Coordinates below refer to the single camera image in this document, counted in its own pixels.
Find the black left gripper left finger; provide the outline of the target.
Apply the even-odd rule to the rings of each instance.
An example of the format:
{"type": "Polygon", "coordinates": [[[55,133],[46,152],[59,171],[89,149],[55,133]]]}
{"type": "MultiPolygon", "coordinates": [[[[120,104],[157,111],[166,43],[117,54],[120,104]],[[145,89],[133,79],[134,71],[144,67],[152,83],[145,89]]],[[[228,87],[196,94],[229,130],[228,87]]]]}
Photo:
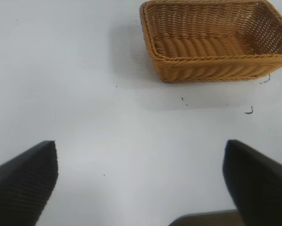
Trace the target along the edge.
{"type": "Polygon", "coordinates": [[[58,179],[54,141],[42,141],[0,165],[0,226],[34,226],[58,179]]]}

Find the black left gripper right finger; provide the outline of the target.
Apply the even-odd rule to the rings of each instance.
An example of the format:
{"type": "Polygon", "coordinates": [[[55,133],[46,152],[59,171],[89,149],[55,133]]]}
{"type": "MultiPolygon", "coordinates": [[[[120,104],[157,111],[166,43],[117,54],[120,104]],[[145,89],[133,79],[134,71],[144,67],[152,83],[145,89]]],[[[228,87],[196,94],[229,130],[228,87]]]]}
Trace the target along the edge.
{"type": "Polygon", "coordinates": [[[228,140],[223,177],[247,226],[282,226],[282,165],[238,140],[228,140]]]}

